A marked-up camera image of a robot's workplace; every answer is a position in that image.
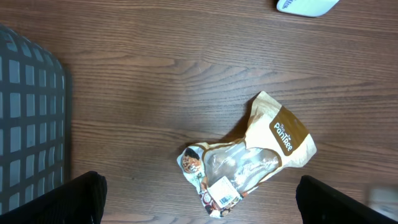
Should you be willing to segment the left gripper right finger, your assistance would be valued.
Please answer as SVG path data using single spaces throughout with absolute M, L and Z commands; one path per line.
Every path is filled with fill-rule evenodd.
M 301 177 L 295 198 L 303 224 L 397 224 L 309 175 Z

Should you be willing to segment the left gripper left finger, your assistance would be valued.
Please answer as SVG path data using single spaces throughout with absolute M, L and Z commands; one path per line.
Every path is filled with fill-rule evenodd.
M 1 215 L 1 224 L 100 224 L 106 195 L 106 178 L 89 171 Z

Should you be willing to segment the green lid jar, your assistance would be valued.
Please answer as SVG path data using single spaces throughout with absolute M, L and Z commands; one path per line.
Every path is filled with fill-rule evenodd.
M 397 185 L 371 185 L 366 191 L 371 209 L 397 221 Z

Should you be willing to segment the beige brown snack bag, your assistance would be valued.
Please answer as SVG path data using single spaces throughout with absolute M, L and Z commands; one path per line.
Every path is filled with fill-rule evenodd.
M 242 138 L 192 144 L 177 164 L 209 216 L 223 218 L 267 179 L 286 167 L 303 167 L 316 151 L 303 123 L 262 91 L 251 105 Z

